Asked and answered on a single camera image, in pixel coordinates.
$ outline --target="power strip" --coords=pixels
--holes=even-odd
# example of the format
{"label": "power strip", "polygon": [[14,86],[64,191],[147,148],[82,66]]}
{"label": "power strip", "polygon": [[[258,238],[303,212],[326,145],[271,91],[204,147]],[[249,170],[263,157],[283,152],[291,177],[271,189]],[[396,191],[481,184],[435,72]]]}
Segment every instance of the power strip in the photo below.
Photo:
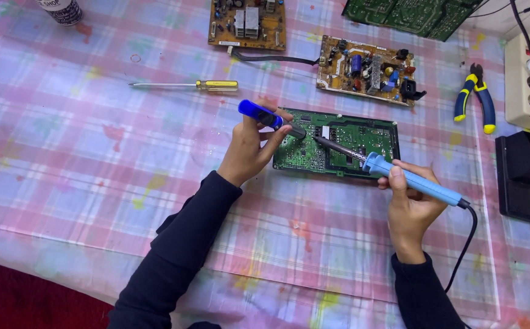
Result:
{"label": "power strip", "polygon": [[524,35],[519,34],[504,48],[504,117],[508,123],[530,129],[528,60],[530,60],[530,55],[527,42]]}

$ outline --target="circuit board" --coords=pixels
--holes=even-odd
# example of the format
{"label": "circuit board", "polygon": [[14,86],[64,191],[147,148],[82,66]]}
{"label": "circuit board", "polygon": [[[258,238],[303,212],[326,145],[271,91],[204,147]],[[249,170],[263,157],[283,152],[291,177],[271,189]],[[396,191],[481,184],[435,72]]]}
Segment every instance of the circuit board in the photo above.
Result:
{"label": "circuit board", "polygon": [[283,1],[212,0],[208,44],[285,50]]}
{"label": "circuit board", "polygon": [[387,49],[324,35],[316,88],[414,106],[415,61],[407,49]]}
{"label": "circuit board", "polygon": [[446,41],[482,0],[348,0],[342,16]]}
{"label": "circuit board", "polygon": [[284,108],[293,114],[293,123],[303,127],[304,139],[287,136],[273,155],[273,168],[321,173],[338,177],[378,179],[362,170],[362,163],[319,145],[313,136],[334,140],[358,153],[376,152],[391,162],[400,159],[397,123],[349,115]]}

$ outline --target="pink tablecloth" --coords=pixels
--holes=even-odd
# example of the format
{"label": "pink tablecloth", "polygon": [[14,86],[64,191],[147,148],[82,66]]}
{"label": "pink tablecloth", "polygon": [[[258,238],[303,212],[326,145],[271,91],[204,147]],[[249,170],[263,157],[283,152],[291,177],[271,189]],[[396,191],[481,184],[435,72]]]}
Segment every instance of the pink tablecloth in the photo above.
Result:
{"label": "pink tablecloth", "polygon": [[[86,266],[83,273],[115,275],[109,281],[124,286],[154,230],[222,160],[241,120],[238,102],[267,97],[284,107],[397,121],[402,158],[431,166],[478,213],[452,303],[481,327],[528,328],[530,224],[497,210],[494,138],[520,130],[504,121],[504,41],[460,30],[442,43],[349,22],[340,2],[284,4],[284,55],[317,58],[322,34],[413,52],[427,95],[415,108],[401,108],[317,90],[316,69],[305,64],[233,60],[225,48],[206,44],[210,4],[82,1],[85,19],[63,27],[33,1],[0,2],[0,259],[11,260],[6,254],[15,245],[27,250],[16,264],[57,273],[66,265],[53,260],[52,243],[65,246],[58,254],[80,246],[82,254],[71,258]],[[452,119],[472,62],[484,66],[495,100],[493,135],[482,133],[475,97],[466,121]],[[196,79],[238,80],[241,90],[230,96],[127,86]],[[389,198],[357,180],[268,166],[244,186],[182,314],[215,313],[214,321],[240,327],[259,317],[287,326],[401,326],[392,304]],[[426,235],[444,283],[470,225],[467,211],[449,208]],[[94,258],[100,261],[85,261]],[[110,272],[125,272],[104,272],[106,263]],[[58,281],[92,289],[85,278]],[[92,293],[115,298],[121,283]],[[215,311],[191,297],[206,291],[222,293],[226,303]],[[251,317],[231,322],[239,314]]]}

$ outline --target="table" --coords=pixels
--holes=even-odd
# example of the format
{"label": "table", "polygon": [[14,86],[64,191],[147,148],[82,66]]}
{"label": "table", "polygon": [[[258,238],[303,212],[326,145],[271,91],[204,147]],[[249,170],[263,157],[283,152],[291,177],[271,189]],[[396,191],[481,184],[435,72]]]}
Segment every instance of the table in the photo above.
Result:
{"label": "table", "polygon": [[[442,43],[340,16],[343,4],[288,1],[284,55],[315,59],[329,34],[416,55],[427,95],[415,108],[315,89],[305,64],[240,63],[206,44],[210,0],[81,1],[56,24],[31,0],[0,1],[0,264],[114,303],[154,230],[219,165],[236,105],[280,106],[398,122],[402,159],[431,166],[469,198],[476,236],[449,292],[474,328],[530,328],[530,224],[498,212],[494,138],[504,121],[505,41],[459,30]],[[497,129],[475,97],[452,120],[472,62],[485,68]],[[237,95],[137,90],[130,82],[238,80]],[[268,166],[244,186],[178,305],[186,327],[404,328],[389,257],[390,195],[356,180]],[[470,230],[449,208],[424,240],[447,283]]]}

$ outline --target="yellow and blue pliers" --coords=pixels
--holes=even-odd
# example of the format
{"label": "yellow and blue pliers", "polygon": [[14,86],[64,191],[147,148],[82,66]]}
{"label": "yellow and blue pliers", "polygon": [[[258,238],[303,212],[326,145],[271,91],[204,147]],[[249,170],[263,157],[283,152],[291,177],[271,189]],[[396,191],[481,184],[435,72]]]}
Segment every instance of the yellow and blue pliers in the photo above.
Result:
{"label": "yellow and blue pliers", "polygon": [[454,121],[459,122],[466,118],[466,102],[468,101],[470,91],[474,89],[482,106],[484,133],[492,133],[496,129],[496,113],[486,82],[482,79],[482,74],[482,66],[473,63],[470,67],[470,75],[466,78],[464,87],[459,92],[458,99],[455,101]]}

